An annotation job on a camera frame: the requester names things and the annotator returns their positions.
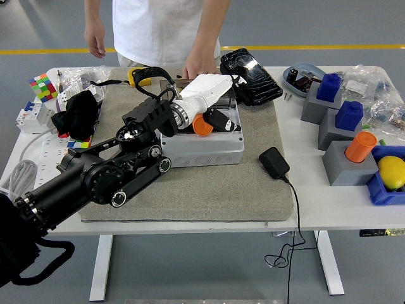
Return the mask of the person's right hand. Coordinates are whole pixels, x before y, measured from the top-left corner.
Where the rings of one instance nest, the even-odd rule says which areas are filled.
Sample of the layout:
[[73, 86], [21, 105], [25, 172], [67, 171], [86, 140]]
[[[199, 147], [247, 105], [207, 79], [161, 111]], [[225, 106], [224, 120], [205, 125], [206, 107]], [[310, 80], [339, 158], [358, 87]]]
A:
[[104, 47], [105, 29], [103, 27], [87, 27], [84, 33], [89, 53], [98, 59], [106, 56]]

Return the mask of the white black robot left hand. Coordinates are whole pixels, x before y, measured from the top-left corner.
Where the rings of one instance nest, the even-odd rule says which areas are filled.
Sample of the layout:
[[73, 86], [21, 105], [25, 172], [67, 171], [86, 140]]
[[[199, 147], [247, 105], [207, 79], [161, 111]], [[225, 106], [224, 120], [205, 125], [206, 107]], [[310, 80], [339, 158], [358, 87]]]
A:
[[247, 82], [238, 75], [200, 74], [180, 92], [172, 85], [175, 97], [171, 108], [178, 128], [188, 127], [197, 114], [205, 113], [233, 85], [242, 84]]

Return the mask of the person's left hand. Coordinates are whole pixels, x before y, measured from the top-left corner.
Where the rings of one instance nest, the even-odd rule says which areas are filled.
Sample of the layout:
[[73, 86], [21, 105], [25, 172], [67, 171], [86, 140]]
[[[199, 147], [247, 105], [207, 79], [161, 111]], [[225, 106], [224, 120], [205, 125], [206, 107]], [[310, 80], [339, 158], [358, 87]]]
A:
[[219, 73], [213, 54], [191, 52], [182, 71], [184, 79], [195, 79], [201, 74]]

